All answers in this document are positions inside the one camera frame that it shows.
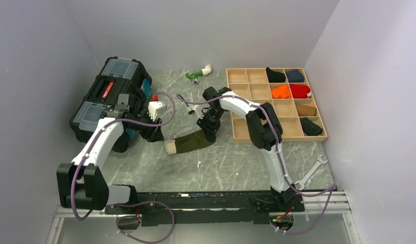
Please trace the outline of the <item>olive green underwear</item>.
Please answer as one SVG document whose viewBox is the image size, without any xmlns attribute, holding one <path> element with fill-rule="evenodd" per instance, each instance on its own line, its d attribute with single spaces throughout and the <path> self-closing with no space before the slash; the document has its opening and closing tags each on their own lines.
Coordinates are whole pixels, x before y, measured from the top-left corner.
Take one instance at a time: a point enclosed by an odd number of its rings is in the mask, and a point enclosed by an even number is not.
<svg viewBox="0 0 416 244">
<path fill-rule="evenodd" d="M 195 131 L 185 136 L 165 141 L 166 152 L 182 154 L 211 146 L 216 142 L 216 136 L 208 139 L 202 130 Z"/>
</svg>

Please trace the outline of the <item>wooden compartment tray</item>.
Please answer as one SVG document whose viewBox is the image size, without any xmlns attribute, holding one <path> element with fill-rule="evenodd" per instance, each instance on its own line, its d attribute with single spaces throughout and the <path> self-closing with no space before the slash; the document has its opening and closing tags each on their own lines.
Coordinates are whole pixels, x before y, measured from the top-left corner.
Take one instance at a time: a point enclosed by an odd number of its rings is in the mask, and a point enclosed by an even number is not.
<svg viewBox="0 0 416 244">
<path fill-rule="evenodd" d="M 283 128 L 283 142 L 323 142 L 327 139 L 328 133 L 321 113 L 316 104 L 313 90 L 309 84 L 308 78 L 303 68 L 270 68 L 277 72 L 282 72 L 286 76 L 286 71 L 298 69 L 305 77 L 303 83 L 289 83 L 287 76 L 285 83 L 269 83 L 266 68 L 234 68 L 226 70 L 227 86 L 237 95 L 244 97 L 256 103 L 270 103 Z M 290 84 L 308 85 L 312 91 L 312 95 L 308 99 L 273 99 L 271 89 L 280 85 Z M 318 136 L 307 136 L 301 127 L 300 117 L 297 114 L 296 104 L 304 104 L 317 108 L 316 116 L 307 117 L 320 127 L 323 132 Z"/>
</svg>

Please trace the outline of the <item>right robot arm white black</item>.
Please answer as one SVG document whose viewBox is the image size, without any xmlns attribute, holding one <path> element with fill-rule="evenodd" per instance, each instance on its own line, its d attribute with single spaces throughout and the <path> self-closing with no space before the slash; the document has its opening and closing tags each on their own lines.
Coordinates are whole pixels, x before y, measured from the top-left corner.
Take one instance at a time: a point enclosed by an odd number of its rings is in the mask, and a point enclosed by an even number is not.
<svg viewBox="0 0 416 244">
<path fill-rule="evenodd" d="M 282 155 L 282 126 L 273 106 L 269 103 L 253 103 L 224 87 L 216 90 L 209 87 L 202 94 L 209 108 L 202 112 L 197 124 L 207 141 L 213 142 L 220 128 L 224 112 L 230 111 L 246 121 L 250 140 L 260 149 L 270 175 L 272 205 L 278 211 L 303 212 L 302 196 L 296 193 L 295 185 L 287 172 Z"/>
</svg>

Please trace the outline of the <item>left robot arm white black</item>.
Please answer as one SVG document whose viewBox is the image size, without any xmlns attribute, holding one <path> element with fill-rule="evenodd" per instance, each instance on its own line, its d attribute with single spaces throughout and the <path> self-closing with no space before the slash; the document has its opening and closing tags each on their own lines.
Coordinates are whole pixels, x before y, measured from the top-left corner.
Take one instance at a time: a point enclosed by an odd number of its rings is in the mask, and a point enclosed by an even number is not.
<svg viewBox="0 0 416 244">
<path fill-rule="evenodd" d="M 114 105 L 95 105 L 100 110 L 93 134 L 70 163 L 60 164 L 56 171 L 61 207 L 102 210 L 117 205 L 133 213 L 138 207 L 136 188 L 132 185 L 106 183 L 102 169 L 110 151 L 125 151 L 131 136 L 127 129 L 140 133 L 148 142 L 163 141 L 159 112 L 166 105 L 159 101 L 142 102 L 135 95 L 120 94 Z"/>
</svg>

